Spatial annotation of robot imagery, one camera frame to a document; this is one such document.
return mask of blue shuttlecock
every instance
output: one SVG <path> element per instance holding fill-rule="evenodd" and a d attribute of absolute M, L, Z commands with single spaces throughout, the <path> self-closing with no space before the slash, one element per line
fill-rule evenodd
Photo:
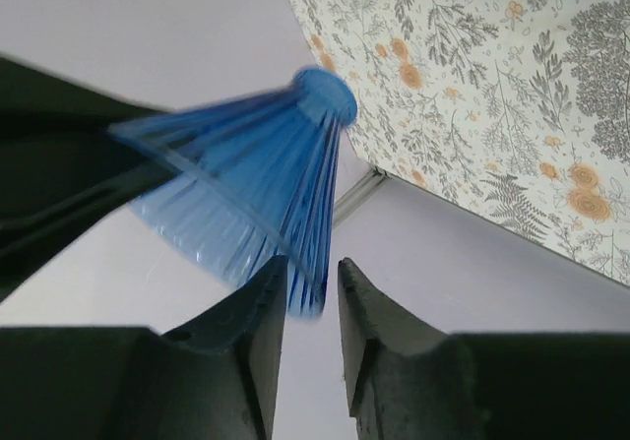
<path fill-rule="evenodd" d="M 186 256 L 233 287 L 274 255 L 290 260 L 287 310 L 324 308 L 347 85 L 321 69 L 284 89 L 113 125 L 116 137 L 182 173 L 132 206 Z"/>

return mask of floral wallpaper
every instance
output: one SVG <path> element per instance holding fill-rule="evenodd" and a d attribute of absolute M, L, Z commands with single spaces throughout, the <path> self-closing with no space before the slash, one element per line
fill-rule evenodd
<path fill-rule="evenodd" d="M 290 0 L 360 157 L 630 285 L 630 0 Z"/>

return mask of orange flower pattern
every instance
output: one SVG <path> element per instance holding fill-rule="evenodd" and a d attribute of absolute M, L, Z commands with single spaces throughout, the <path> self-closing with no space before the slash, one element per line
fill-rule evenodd
<path fill-rule="evenodd" d="M 608 202 L 589 191 L 575 189 L 569 192 L 568 201 L 571 207 L 580 215 L 593 220 L 607 220 L 610 218 Z"/>
<path fill-rule="evenodd" d="M 382 44 L 377 44 L 375 46 L 376 49 L 376 53 L 381 57 L 381 58 L 387 58 L 387 49 L 385 49 L 385 46 L 383 46 Z"/>
<path fill-rule="evenodd" d="M 598 187 L 599 178 L 594 169 L 583 164 L 576 164 L 569 169 L 575 185 L 580 189 L 592 190 Z"/>
<path fill-rule="evenodd" d="M 548 162 L 542 162 L 540 164 L 540 172 L 549 179 L 558 179 L 558 177 L 560 177 L 555 166 L 553 164 L 549 164 Z"/>
<path fill-rule="evenodd" d="M 422 175 L 420 171 L 414 171 L 411 174 L 411 177 L 413 178 L 413 182 L 415 182 L 416 186 L 421 187 L 421 188 L 426 187 L 426 181 L 424 180 L 424 176 Z"/>
<path fill-rule="evenodd" d="M 290 2 L 360 157 L 630 285 L 630 0 Z"/>
<path fill-rule="evenodd" d="M 322 38 L 320 38 L 318 35 L 311 34 L 311 42 L 313 43 L 313 46 L 315 46 L 320 51 L 324 49 L 324 43 L 322 42 Z"/>
<path fill-rule="evenodd" d="M 319 59 L 322 62 L 322 66 L 324 67 L 324 69 L 328 69 L 333 73 L 337 71 L 337 68 L 335 67 L 335 62 L 333 61 L 333 58 L 331 58 L 330 54 L 322 53 Z"/>
<path fill-rule="evenodd" d="M 392 51 L 399 57 L 401 61 L 407 61 L 409 59 L 409 51 L 407 45 L 400 38 L 392 39 Z"/>
<path fill-rule="evenodd" d="M 412 64 L 406 63 L 401 66 L 401 79 L 405 86 L 410 89 L 420 89 L 422 87 L 420 72 Z"/>

